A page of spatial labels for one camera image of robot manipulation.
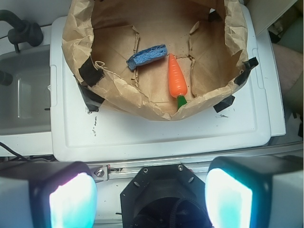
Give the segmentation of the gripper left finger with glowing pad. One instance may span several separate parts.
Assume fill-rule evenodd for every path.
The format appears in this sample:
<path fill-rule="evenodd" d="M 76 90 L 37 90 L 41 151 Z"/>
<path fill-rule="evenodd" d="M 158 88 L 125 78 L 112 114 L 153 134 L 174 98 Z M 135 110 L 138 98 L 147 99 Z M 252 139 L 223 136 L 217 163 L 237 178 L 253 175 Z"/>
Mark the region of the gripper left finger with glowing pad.
<path fill-rule="evenodd" d="M 96 183 L 84 162 L 0 165 L 2 228 L 91 228 L 96 207 Z"/>

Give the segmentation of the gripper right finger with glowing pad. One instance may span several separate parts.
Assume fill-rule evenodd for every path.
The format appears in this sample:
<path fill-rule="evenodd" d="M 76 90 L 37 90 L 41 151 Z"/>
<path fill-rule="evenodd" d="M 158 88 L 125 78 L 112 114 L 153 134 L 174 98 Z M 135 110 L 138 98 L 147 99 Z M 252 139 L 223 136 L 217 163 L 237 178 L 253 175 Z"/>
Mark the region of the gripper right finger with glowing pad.
<path fill-rule="evenodd" d="M 209 166 L 205 199 L 216 228 L 302 228 L 300 156 L 219 156 Z"/>

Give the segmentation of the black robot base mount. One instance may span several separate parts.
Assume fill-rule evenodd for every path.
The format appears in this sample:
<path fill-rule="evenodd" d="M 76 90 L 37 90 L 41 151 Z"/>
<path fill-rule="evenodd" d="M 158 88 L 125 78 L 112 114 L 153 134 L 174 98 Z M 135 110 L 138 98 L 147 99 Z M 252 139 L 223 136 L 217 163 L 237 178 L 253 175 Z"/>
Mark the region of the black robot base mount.
<path fill-rule="evenodd" d="M 139 173 L 120 194 L 125 228 L 210 228 L 205 182 L 184 169 L 154 176 Z"/>

